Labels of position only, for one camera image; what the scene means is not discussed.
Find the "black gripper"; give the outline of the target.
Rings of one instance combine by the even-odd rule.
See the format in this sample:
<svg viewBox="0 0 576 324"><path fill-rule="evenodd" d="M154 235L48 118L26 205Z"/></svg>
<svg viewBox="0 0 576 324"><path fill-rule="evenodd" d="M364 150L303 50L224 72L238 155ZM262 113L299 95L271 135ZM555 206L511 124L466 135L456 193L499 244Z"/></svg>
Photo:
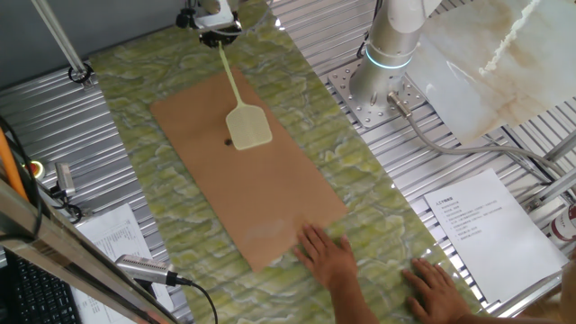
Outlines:
<svg viewBox="0 0 576 324"><path fill-rule="evenodd" d="M230 26L216 31L204 31L199 35L199 42L209 48L230 45L242 31L238 26Z"/></svg>

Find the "person left hand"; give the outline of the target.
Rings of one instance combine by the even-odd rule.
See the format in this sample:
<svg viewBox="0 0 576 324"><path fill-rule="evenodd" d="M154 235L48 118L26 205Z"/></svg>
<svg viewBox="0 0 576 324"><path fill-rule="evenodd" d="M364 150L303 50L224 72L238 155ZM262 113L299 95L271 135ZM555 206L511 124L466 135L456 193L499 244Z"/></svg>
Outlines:
<svg viewBox="0 0 576 324"><path fill-rule="evenodd" d="M297 259L328 290L357 278L356 260L346 235L335 242L321 227L304 224L297 235Z"/></svg>

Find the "person right hand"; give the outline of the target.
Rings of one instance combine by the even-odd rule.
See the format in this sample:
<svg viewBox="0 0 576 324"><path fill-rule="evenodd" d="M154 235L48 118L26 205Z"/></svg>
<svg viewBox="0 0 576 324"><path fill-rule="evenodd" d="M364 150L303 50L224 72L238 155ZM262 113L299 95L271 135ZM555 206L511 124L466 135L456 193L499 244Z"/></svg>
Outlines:
<svg viewBox="0 0 576 324"><path fill-rule="evenodd" d="M403 270L402 274L418 296L408 297L407 304L420 322L456 324L472 315L454 280L440 265L433 265L424 258L414 258L411 264L417 273Z"/></svg>

